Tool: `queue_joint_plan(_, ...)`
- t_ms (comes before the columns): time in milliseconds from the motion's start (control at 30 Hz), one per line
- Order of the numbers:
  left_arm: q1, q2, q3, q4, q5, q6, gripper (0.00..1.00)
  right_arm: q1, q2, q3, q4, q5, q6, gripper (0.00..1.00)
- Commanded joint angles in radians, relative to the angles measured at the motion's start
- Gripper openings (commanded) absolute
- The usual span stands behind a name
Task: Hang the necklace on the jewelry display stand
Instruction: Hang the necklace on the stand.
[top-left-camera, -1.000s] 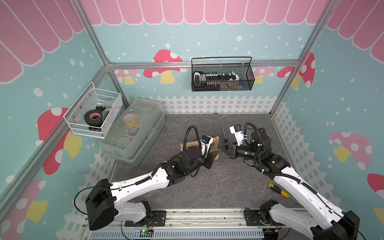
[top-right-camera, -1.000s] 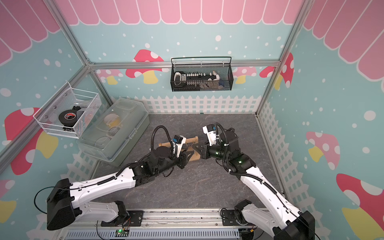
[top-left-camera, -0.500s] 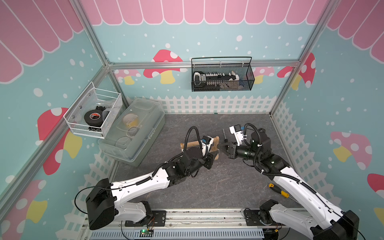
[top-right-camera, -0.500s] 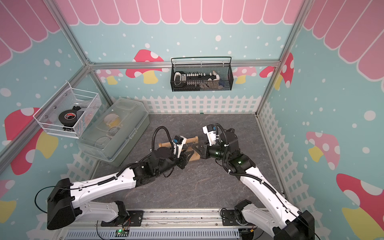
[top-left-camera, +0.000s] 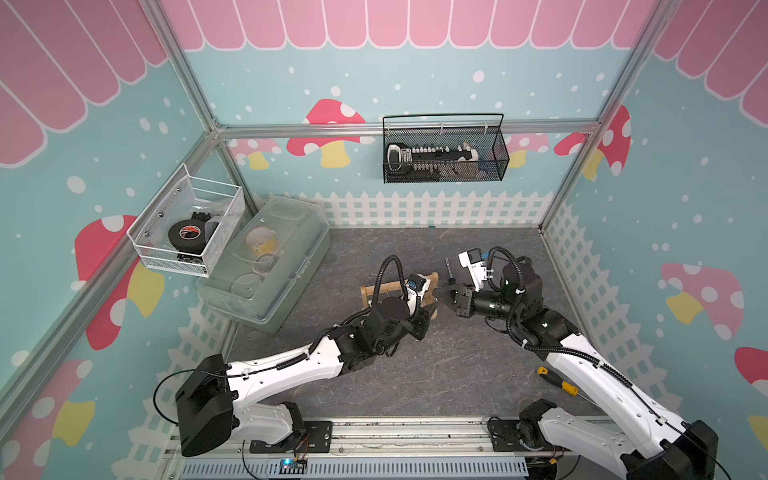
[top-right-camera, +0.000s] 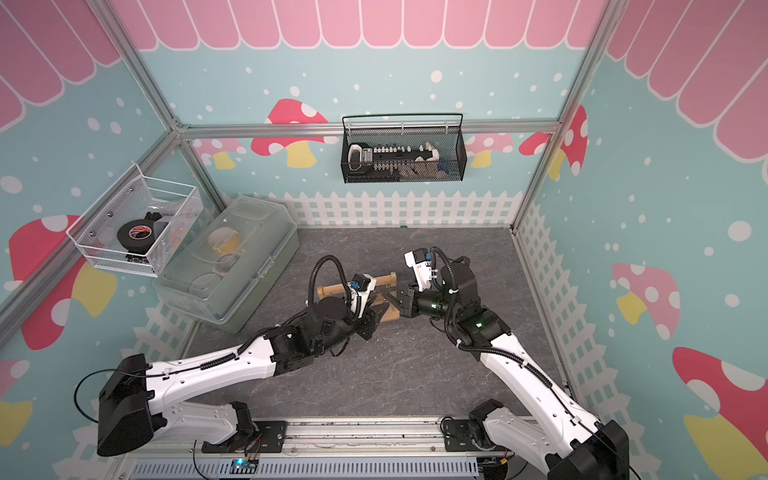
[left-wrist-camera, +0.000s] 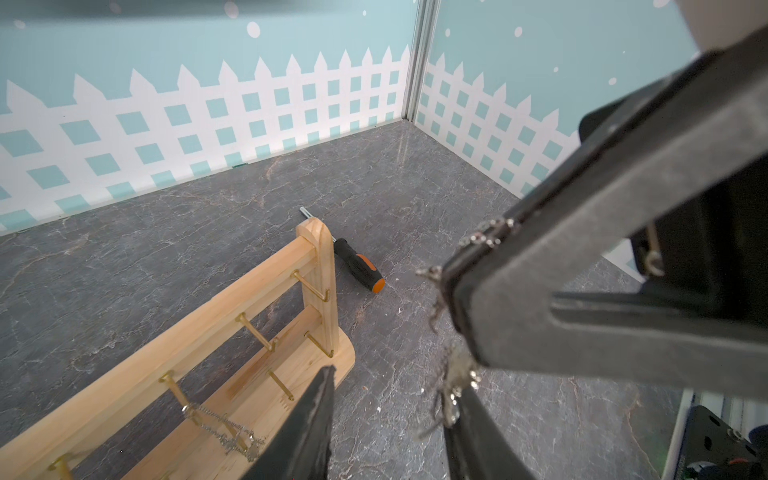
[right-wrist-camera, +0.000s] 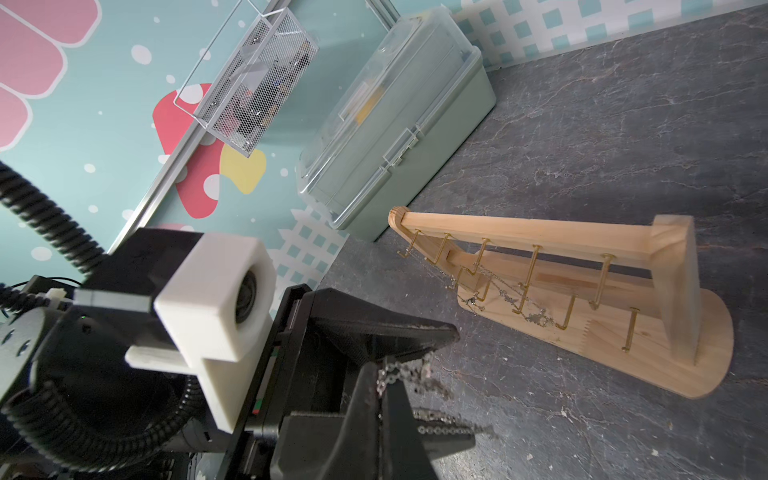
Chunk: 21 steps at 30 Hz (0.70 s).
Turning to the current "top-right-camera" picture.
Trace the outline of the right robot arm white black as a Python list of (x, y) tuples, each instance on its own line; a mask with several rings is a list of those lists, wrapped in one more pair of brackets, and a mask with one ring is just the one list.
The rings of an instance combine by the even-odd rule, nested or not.
[(636, 479), (629, 436), (602, 422), (569, 396), (522, 345), (511, 328), (484, 306), (467, 257), (440, 248), (404, 255), (413, 284), (390, 297), (403, 317), (428, 316), (458, 350), (495, 374), (534, 418), (527, 422), (490, 399), (469, 415), (481, 449), (503, 448), (549, 479)]

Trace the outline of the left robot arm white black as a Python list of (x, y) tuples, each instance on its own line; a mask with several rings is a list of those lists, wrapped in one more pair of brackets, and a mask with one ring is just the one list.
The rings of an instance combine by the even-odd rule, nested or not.
[(305, 308), (238, 346), (162, 362), (135, 354), (108, 369), (98, 395), (98, 455), (116, 457), (158, 440), (197, 441), (205, 453), (250, 455), (260, 449), (264, 435), (246, 403), (203, 405), (195, 399), (306, 368), (323, 355), (337, 357), (355, 335), (372, 337), (386, 311), (371, 298), (376, 278), (342, 275), (341, 296), (317, 298), (317, 276), (327, 263), (343, 274), (337, 257), (322, 257), (311, 272)]

